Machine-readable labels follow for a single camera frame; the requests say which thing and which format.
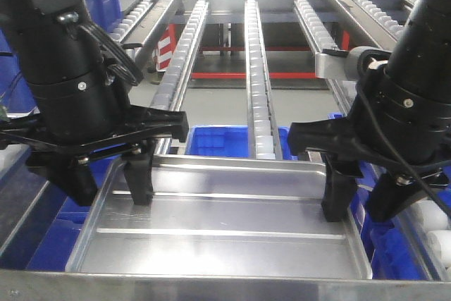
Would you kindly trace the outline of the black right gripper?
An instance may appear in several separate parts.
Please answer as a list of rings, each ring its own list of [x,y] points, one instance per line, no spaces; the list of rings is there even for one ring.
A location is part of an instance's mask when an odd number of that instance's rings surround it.
[[[321,207],[327,222],[345,218],[363,174],[359,162],[384,168],[375,181],[365,208],[372,221],[390,220],[423,197],[418,181],[407,170],[410,165],[430,188],[447,188],[450,177],[443,169],[450,165],[450,147],[445,130],[421,125],[415,120],[398,121],[348,118],[293,123],[288,144],[293,153],[319,151],[326,165],[325,191]]]

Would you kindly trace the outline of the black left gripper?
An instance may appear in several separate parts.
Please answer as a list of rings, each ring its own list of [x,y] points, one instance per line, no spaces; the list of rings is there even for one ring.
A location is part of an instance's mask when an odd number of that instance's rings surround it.
[[[60,188],[81,207],[91,206],[97,184],[87,165],[123,154],[123,173],[134,204],[153,195],[155,139],[187,137],[187,115],[117,104],[43,105],[39,113],[1,119],[1,144],[25,144],[32,153],[27,169]]]

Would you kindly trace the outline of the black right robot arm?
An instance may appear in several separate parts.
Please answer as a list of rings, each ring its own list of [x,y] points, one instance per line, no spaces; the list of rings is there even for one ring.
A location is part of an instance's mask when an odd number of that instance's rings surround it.
[[[321,153],[326,184],[321,207],[340,221],[357,191],[365,161],[383,168],[366,201],[384,222],[449,185],[450,0],[417,0],[392,51],[353,49],[346,71],[358,77],[356,97],[343,118],[293,123],[292,154]]]

